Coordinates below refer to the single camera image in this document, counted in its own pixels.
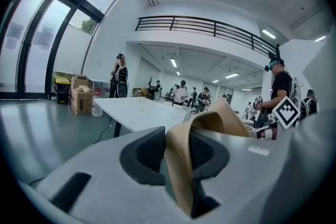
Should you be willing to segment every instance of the trash can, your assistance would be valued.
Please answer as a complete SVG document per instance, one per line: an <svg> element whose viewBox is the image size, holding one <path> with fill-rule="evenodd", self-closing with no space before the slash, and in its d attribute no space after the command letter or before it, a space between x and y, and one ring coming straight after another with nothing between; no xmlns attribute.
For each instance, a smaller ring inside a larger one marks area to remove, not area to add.
<svg viewBox="0 0 336 224"><path fill-rule="evenodd" d="M66 78L55 78L54 89L56 93L56 103L67 104L69 102L70 81Z"/></svg>

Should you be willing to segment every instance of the white table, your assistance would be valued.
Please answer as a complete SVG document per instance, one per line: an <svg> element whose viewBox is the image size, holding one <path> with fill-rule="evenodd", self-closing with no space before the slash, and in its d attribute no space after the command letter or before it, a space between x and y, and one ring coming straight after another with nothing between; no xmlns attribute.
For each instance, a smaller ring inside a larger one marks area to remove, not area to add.
<svg viewBox="0 0 336 224"><path fill-rule="evenodd" d="M247 120L247 119L241 119L241 120L244 124L246 124L248 126L253 127L253 125L254 125L254 121L252 121L252 120Z"/></svg>
<svg viewBox="0 0 336 224"><path fill-rule="evenodd" d="M116 120L114 137L120 134L121 125L132 132L164 126L167 132L183 122L186 111L161 104L144 97L101 98L94 102Z"/></svg>
<svg viewBox="0 0 336 224"><path fill-rule="evenodd" d="M93 85L92 85L92 89L93 89L93 91L95 90L95 89L94 89L94 88L95 88L95 85L94 85L95 82L99 82L100 85L101 85L101 88L102 88L102 89L103 89L103 83L108 83L108 84L111 83L111 82L110 82L109 80L107 80L107 79L93 78L93 77L88 77L88 79L91 80L92 83L93 83Z"/></svg>

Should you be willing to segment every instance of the glass door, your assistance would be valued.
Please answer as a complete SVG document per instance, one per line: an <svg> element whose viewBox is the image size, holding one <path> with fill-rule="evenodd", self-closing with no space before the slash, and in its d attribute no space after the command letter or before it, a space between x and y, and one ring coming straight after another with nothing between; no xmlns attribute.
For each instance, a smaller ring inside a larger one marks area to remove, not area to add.
<svg viewBox="0 0 336 224"><path fill-rule="evenodd" d="M50 51L56 34L69 11L69 6L59 0L52 0L36 27L26 62L25 93L27 96L29 93L45 93Z"/></svg>
<svg viewBox="0 0 336 224"><path fill-rule="evenodd" d="M19 0L2 43L0 98L47 98L50 52L72 7L66 0Z"/></svg>
<svg viewBox="0 0 336 224"><path fill-rule="evenodd" d="M44 0L20 0L9 21L0 54L0 92L17 93L17 66L22 41L30 22Z"/></svg>

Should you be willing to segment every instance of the white shirt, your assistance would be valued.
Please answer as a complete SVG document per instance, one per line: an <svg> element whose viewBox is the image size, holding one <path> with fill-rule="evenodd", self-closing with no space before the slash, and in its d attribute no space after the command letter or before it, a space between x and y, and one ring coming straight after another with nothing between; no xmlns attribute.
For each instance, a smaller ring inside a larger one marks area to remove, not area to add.
<svg viewBox="0 0 336 224"><path fill-rule="evenodd" d="M175 94L174 101L176 103L182 103L185 100L185 99L182 99L182 97L187 95L187 89L186 87L182 88L180 86L178 89L175 89L174 94Z"/></svg>

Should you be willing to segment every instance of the cable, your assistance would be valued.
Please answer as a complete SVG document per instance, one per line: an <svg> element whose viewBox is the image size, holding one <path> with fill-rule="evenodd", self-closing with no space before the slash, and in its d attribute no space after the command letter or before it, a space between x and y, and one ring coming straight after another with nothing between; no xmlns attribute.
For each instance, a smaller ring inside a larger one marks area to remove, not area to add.
<svg viewBox="0 0 336 224"><path fill-rule="evenodd" d="M34 180L33 182L30 182L28 185L31 186L33 183L38 182L38 181L40 181L40 180L42 180L42 179L44 179L44 177L42 177L42 178L40 178L40 179L37 179L37 180Z"/></svg>
<svg viewBox="0 0 336 224"><path fill-rule="evenodd" d="M102 132L99 134L99 139L98 139L97 141L93 142L93 144L96 144L97 142L99 142L99 141L101 140L101 135L103 134L103 132L105 132L105 131L108 129L108 127L109 127L109 125L110 125L110 123L111 123L111 120L112 120L112 118L110 118L109 123L107 124L105 130L102 131Z"/></svg>

